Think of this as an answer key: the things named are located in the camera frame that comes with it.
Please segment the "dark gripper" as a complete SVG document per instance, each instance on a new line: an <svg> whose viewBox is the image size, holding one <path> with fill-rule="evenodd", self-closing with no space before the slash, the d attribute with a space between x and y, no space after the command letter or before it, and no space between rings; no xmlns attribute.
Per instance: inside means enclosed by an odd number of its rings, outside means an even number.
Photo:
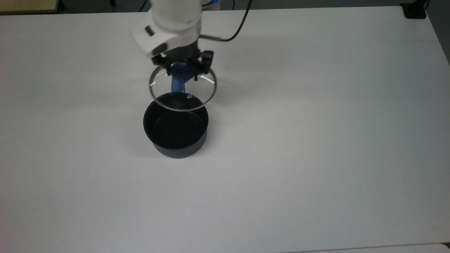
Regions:
<svg viewBox="0 0 450 253"><path fill-rule="evenodd" d="M196 61L196 75L209 74L214 51L200 51L198 41L187 46L182 46L167 50L151 58L153 64L166 70L167 75L172 74L172 64L174 62L187 63Z"/></svg>

